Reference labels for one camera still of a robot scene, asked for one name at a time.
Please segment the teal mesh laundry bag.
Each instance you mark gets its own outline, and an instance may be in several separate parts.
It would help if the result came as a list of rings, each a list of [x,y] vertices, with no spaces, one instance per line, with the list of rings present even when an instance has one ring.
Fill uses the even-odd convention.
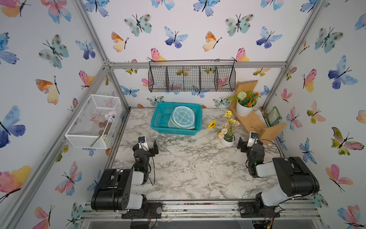
[[[168,121],[168,127],[173,129],[194,129],[195,114],[186,106],[176,107]]]

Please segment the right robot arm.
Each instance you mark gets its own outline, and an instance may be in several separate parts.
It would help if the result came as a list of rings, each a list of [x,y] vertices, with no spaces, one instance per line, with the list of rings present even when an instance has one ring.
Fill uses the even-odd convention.
[[[263,142],[251,138],[238,141],[238,149],[246,153],[246,167],[254,178],[276,177],[278,184],[256,195],[260,208],[276,207],[291,198],[306,197],[320,191],[320,184],[307,165],[299,157],[275,157],[264,162]]]

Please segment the white pot yellow pink flowers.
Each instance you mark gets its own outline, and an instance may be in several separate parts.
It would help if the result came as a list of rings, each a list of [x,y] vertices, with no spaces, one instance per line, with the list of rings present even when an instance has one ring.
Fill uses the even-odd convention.
[[[226,118],[226,123],[224,124],[223,128],[219,129],[216,127],[216,120],[212,121],[208,129],[215,129],[217,132],[217,137],[220,139],[220,142],[225,147],[232,147],[236,140],[234,135],[235,127],[238,126],[240,123],[238,120],[233,118],[232,111],[226,111],[224,117]]]

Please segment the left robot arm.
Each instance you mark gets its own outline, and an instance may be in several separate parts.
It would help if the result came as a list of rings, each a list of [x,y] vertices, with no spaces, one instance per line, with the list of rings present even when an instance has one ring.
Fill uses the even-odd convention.
[[[148,149],[144,143],[138,143],[133,148],[135,163],[130,169],[106,169],[97,185],[91,199],[93,210],[113,211],[149,211],[145,195],[132,194],[134,185],[142,185],[153,171],[150,159],[159,153],[157,142]]]

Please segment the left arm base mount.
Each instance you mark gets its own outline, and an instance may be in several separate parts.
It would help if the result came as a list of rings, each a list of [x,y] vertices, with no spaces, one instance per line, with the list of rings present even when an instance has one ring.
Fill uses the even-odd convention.
[[[163,204],[160,202],[146,202],[138,210],[128,210],[122,214],[122,219],[160,219],[163,212]]]

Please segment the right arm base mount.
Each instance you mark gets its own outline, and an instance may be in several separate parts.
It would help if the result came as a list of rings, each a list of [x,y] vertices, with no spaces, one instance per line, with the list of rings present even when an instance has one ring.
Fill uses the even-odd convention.
[[[275,207],[267,207],[256,200],[238,202],[238,211],[241,218],[279,218]]]

